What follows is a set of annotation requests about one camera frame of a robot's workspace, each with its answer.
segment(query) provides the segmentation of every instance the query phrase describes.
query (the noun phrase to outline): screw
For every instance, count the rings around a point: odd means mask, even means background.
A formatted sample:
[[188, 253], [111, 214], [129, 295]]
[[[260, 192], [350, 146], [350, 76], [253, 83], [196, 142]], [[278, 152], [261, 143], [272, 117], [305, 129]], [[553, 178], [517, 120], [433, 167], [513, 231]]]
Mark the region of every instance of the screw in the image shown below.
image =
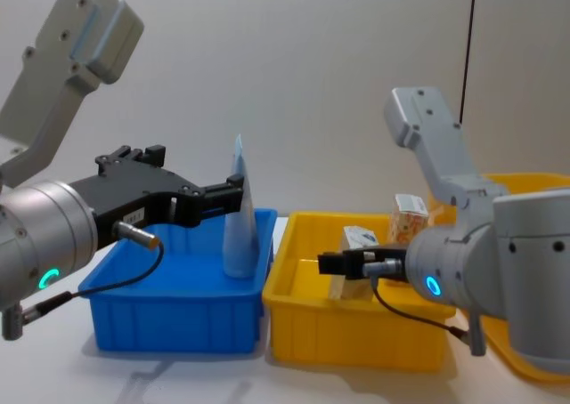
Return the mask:
[[561, 253], [564, 251], [564, 242], [562, 241], [556, 241], [553, 245], [552, 248], [554, 249], [554, 251], [556, 251], [557, 253]]

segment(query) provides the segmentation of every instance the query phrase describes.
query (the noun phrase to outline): cable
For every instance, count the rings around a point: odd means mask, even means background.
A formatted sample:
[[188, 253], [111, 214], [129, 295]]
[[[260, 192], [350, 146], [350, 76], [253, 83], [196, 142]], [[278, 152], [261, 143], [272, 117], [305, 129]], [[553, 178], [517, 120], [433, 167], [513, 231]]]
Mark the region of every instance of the cable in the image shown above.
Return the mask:
[[71, 296], [72, 297], [78, 297], [78, 296], [85, 297], [86, 295], [92, 295], [94, 293], [100, 293], [101, 291], [109, 291], [109, 290], [112, 290], [114, 288], [126, 287], [126, 286], [130, 286], [130, 285], [134, 284], [135, 282], [142, 281], [143, 279], [145, 279], [146, 277], [151, 275], [159, 267], [160, 263], [162, 262], [162, 259], [164, 257], [164, 244], [162, 244], [162, 241], [159, 242], [158, 247], [159, 247], [159, 255], [157, 256], [157, 260], [152, 264], [152, 266], [148, 270], [143, 272], [141, 275], [134, 277], [134, 278], [131, 278], [131, 279], [127, 279], [125, 281], [116, 282], [113, 284], [108, 284], [107, 286], [100, 286], [100, 287], [89, 288], [89, 289], [83, 290], [83, 291], [77, 291], [76, 293], [74, 293]]
[[114, 288], [126, 287], [134, 284], [135, 282], [142, 281], [143, 279], [151, 275], [159, 267], [160, 263], [162, 262], [162, 259], [164, 258], [164, 244], [162, 244], [162, 241], [158, 242], [158, 247], [159, 247], [159, 255], [157, 256], [156, 261], [152, 264], [152, 266], [149, 269], [147, 269], [141, 275], [138, 275], [131, 279], [127, 279], [125, 281], [108, 284], [106, 286], [89, 288], [87, 290], [77, 291], [76, 293], [65, 291], [63, 293], [55, 295], [54, 297], [50, 297], [49, 299], [37, 303], [31, 308], [24, 311], [24, 313], [22, 314], [24, 324], [27, 325], [30, 322], [35, 321], [36, 319], [42, 318], [45, 314], [53, 311], [56, 308], [59, 308], [60, 306], [69, 302], [71, 299], [75, 297], [85, 297], [86, 295], [92, 295], [95, 293], [100, 293], [102, 291], [112, 290]]
[[467, 32], [467, 49], [465, 52], [465, 68], [463, 69], [463, 85], [461, 87], [460, 124], [463, 124], [463, 108], [465, 108], [465, 92], [467, 90], [467, 75], [469, 71], [469, 56], [471, 53], [471, 35], [473, 33], [473, 17], [475, 15], [475, 0], [471, 0], [469, 10], [469, 27]]
[[469, 335], [468, 331], [463, 330], [463, 329], [458, 328], [458, 327], [454, 327], [454, 326], [446, 326], [445, 324], [442, 324], [441, 322], [433, 321], [432, 319], [421, 318], [421, 317], [418, 317], [416, 315], [411, 315], [410, 313], [406, 313], [406, 312], [400, 311], [399, 309], [396, 309], [394, 306], [391, 306], [390, 304], [388, 304], [380, 296], [380, 293], [377, 290], [378, 278], [370, 277], [370, 286], [372, 287], [372, 293], [374, 293], [374, 295], [376, 296], [376, 300], [378, 300], [380, 302], [380, 304], [382, 306], [384, 306], [386, 309], [388, 309], [389, 311], [395, 313], [396, 315], [404, 317], [406, 319], [411, 319], [413, 321], [418, 321], [418, 322], [422, 322], [424, 324], [429, 324], [430, 326], [433, 326], [433, 327], [442, 328], [443, 330], [449, 331], [452, 335], [454, 335], [455, 337], [460, 339], [463, 343], [468, 344], [468, 335]]

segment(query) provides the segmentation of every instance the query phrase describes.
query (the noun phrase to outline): blue led ring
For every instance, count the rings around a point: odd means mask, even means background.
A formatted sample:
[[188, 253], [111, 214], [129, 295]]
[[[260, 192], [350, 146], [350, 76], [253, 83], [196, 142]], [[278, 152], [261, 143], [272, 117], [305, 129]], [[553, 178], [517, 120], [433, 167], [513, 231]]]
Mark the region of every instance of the blue led ring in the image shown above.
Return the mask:
[[439, 287], [437, 280], [431, 275], [426, 277], [426, 287], [432, 295], [442, 295], [442, 289]]

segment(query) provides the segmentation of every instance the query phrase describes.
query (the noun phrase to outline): white wall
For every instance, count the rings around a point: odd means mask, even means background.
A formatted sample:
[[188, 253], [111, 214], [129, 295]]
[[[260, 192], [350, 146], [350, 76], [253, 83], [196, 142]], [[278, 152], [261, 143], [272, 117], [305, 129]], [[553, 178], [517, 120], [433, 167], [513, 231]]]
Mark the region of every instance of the white wall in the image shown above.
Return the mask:
[[[397, 191], [424, 192], [382, 109], [394, 86], [436, 85], [459, 112], [470, 0], [127, 1], [146, 24], [134, 56], [41, 177], [162, 143], [169, 169], [220, 182], [241, 133], [258, 206], [386, 211]], [[0, 0], [0, 99], [53, 2]]]
[[570, 0], [476, 0], [465, 131], [486, 172], [570, 174]]

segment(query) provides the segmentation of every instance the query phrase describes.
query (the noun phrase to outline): plastic bin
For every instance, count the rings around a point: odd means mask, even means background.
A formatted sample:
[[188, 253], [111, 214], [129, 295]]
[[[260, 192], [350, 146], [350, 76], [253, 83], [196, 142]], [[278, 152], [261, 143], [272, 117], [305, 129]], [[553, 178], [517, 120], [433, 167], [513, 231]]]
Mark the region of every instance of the plastic bin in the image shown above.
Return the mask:
[[[375, 300], [330, 300], [329, 275], [319, 275], [317, 255], [338, 251], [342, 228], [358, 225], [387, 235], [389, 216], [296, 213], [290, 216], [265, 284], [271, 309], [271, 345], [277, 360], [411, 371], [441, 367], [446, 332], [398, 317]], [[455, 309], [431, 303], [410, 287], [380, 281], [395, 307], [444, 322]]]
[[[488, 177], [507, 186], [511, 193], [537, 192], [570, 186], [570, 177], [558, 174], [489, 174]], [[435, 224], [455, 222], [455, 207], [431, 199], [429, 209], [430, 217]], [[523, 360], [510, 346], [507, 321], [483, 317], [483, 326], [493, 350], [516, 374], [538, 382], [570, 383], [570, 376], [548, 373]]]
[[[273, 261], [277, 213], [257, 209], [259, 260], [251, 279], [223, 271], [224, 218], [199, 227], [153, 225], [165, 244], [162, 264], [129, 287], [90, 295], [96, 342], [105, 351], [246, 353], [255, 349], [263, 315], [261, 291]], [[148, 269], [158, 250], [119, 242], [80, 290], [132, 278]]]

